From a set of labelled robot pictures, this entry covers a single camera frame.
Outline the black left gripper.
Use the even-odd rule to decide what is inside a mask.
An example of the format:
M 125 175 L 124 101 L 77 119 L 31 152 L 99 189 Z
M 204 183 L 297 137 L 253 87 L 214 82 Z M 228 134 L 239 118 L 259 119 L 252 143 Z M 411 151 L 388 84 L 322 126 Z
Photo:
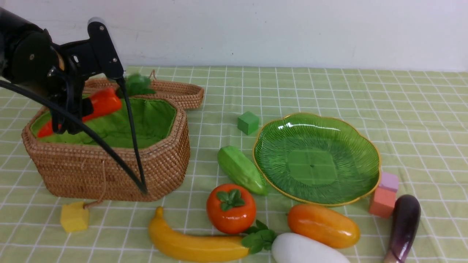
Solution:
M 60 106 L 51 109 L 48 133 L 77 134 L 82 128 L 63 116 L 68 112 L 82 122 L 83 91 L 85 82 L 92 76 L 104 74 L 111 80 L 122 80 L 124 69 L 113 44 L 105 21 L 93 17 L 87 23 L 87 40 L 63 45 L 53 45 L 57 64 L 48 73 L 48 80 L 55 81 L 57 90 L 49 98 Z

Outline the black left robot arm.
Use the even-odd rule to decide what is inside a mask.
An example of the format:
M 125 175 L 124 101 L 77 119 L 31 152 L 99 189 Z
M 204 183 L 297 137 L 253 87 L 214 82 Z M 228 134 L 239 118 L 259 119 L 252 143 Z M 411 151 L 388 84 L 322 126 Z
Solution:
M 85 82 L 104 74 L 121 84 L 124 69 L 104 20 L 87 22 L 89 38 L 62 45 L 53 42 L 49 32 L 1 8 L 1 76 L 16 92 L 36 99 L 52 115 L 53 133 L 76 134 L 78 122 L 95 112 L 89 99 L 83 99 Z

